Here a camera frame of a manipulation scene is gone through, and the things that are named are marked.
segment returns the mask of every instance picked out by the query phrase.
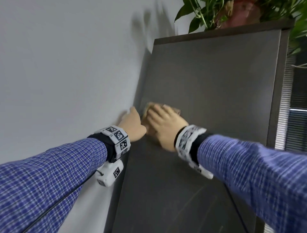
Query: blue checkered shirt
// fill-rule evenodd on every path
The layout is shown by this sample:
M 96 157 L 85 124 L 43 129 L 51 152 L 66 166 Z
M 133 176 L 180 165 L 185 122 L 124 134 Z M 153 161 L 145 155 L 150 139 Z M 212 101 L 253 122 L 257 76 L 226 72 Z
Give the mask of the blue checkered shirt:
M 107 158 L 105 145 L 87 138 L 0 165 L 0 232 L 21 232 Z M 81 187 L 45 215 L 28 232 L 57 232 Z
M 89 138 L 0 165 L 0 232 L 25 229 L 106 157 L 104 144 Z M 307 157 L 214 135 L 201 144 L 198 161 L 278 233 L 307 232 Z M 29 232 L 57 232 L 80 189 Z
M 197 159 L 276 232 L 307 232 L 306 155 L 214 135 Z

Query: potted plant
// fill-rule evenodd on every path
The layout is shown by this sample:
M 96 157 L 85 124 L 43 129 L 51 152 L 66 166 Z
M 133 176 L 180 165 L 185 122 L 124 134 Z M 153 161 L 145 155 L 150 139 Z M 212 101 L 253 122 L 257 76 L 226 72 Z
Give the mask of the potted plant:
M 199 27 L 205 30 L 295 18 L 290 33 L 292 54 L 301 51 L 298 39 L 307 36 L 307 0 L 183 0 L 175 21 L 194 12 L 189 33 Z

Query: flower pot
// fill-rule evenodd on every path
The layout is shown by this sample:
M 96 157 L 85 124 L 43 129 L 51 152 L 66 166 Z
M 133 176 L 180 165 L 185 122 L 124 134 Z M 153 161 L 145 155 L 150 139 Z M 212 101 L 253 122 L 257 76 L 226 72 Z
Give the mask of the flower pot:
M 222 29 L 259 23 L 261 10 L 255 2 L 256 0 L 228 1 L 224 9 L 217 15 L 218 28 Z M 220 23 L 220 19 L 225 15 L 228 19 Z

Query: wire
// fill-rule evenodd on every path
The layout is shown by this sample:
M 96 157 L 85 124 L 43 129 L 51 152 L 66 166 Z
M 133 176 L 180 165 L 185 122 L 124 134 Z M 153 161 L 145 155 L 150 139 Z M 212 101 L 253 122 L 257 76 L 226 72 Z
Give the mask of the wire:
M 246 227 L 246 225 L 245 225 L 245 223 L 243 221 L 243 218 L 242 218 L 242 216 L 241 216 L 241 214 L 239 212 L 239 209 L 238 209 L 237 205 L 235 204 L 235 200 L 233 199 L 233 197 L 232 197 L 232 195 L 231 195 L 227 185 L 224 184 L 224 186 L 225 186 L 226 192 L 227 192 L 227 194 L 228 194 L 228 196 L 229 196 L 229 198 L 230 198 L 230 200 L 231 200 L 231 202 L 232 202 L 232 204 L 233 204 L 233 206 L 235 208 L 235 211 L 237 212 L 237 215 L 239 216 L 239 219 L 241 221 L 241 224 L 242 224 L 242 226 L 244 228 L 245 233 L 249 233 L 249 231 L 248 231 L 248 229 L 247 229 L 247 227 Z
M 88 178 L 86 178 L 81 184 L 79 184 L 77 187 L 75 187 L 73 190 L 71 190 L 68 194 L 66 194 L 64 197 L 62 197 L 59 201 L 57 201 L 53 206 L 51 206 L 49 209 L 47 209 L 44 213 L 42 213 L 37 219 L 35 219 L 26 229 L 22 231 L 22 233 L 27 232 L 30 230 L 39 220 L 41 220 L 47 213 L 49 213 L 54 207 L 56 207 L 61 201 L 63 201 L 66 197 L 71 195 L 74 191 L 76 191 L 78 188 L 80 188 L 85 182 L 87 182 L 96 171 L 94 171 Z

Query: hand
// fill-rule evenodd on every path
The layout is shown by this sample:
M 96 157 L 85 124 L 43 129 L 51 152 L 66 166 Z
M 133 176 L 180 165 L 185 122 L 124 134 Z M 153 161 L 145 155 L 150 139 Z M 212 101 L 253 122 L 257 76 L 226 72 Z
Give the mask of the hand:
M 176 135 L 179 130 L 189 125 L 188 122 L 166 105 L 162 108 L 159 105 L 154 105 L 153 109 L 148 110 L 147 119 L 157 131 L 157 138 L 161 146 L 165 150 L 176 151 L 174 147 Z
M 140 140 L 146 134 L 146 127 L 141 125 L 140 115 L 135 107 L 131 107 L 130 113 L 123 116 L 118 127 L 128 134 L 131 142 Z

